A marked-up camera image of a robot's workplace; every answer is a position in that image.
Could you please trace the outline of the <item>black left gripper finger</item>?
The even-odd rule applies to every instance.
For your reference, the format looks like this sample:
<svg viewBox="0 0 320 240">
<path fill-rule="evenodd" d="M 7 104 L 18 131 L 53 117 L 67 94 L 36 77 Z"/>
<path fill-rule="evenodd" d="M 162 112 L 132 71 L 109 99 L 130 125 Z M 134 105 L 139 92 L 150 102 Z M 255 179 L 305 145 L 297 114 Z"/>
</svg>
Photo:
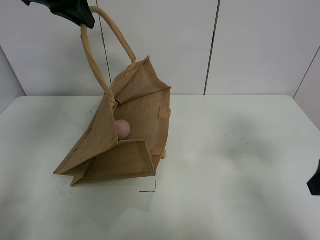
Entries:
<svg viewBox="0 0 320 240">
<path fill-rule="evenodd" d="M 87 0 L 21 0 L 29 6 L 31 3 L 44 5 L 53 15 L 65 18 L 78 26 L 89 29 L 95 26 L 95 19 Z"/>
</svg>

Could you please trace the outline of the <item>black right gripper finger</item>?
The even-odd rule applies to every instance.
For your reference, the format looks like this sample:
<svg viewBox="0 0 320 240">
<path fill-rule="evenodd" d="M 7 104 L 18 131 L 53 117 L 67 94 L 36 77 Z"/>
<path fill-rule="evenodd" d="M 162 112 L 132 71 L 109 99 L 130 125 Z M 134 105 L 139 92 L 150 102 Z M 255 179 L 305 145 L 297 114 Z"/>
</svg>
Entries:
<svg viewBox="0 0 320 240">
<path fill-rule="evenodd" d="M 307 186 L 312 196 L 320 195 L 320 161 L 315 174 L 307 182 Z"/>
</svg>

